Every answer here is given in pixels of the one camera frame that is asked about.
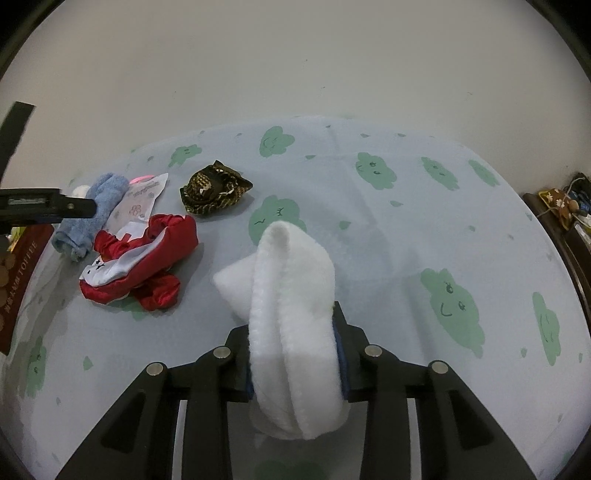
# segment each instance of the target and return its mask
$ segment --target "white wall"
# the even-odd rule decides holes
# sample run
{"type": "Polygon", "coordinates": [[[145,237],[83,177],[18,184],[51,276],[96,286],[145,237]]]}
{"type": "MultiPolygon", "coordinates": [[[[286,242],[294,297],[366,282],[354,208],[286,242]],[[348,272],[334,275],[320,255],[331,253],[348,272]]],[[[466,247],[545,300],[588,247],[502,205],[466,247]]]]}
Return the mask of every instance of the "white wall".
{"type": "Polygon", "coordinates": [[[591,173],[591,86],[525,0],[65,0],[0,82],[3,186],[211,125],[352,115],[456,139],[518,191],[591,173]]]}

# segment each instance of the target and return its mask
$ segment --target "white towel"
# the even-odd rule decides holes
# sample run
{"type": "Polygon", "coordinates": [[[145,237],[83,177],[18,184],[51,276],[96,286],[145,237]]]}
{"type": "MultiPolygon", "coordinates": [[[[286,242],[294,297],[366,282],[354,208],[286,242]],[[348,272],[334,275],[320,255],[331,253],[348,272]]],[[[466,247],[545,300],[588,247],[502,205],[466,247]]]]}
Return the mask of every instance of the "white towel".
{"type": "Polygon", "coordinates": [[[254,255],[213,276],[249,321],[255,427],[279,439],[314,439],[347,419],[332,328],[335,268],[300,228],[272,223],[254,255]]]}

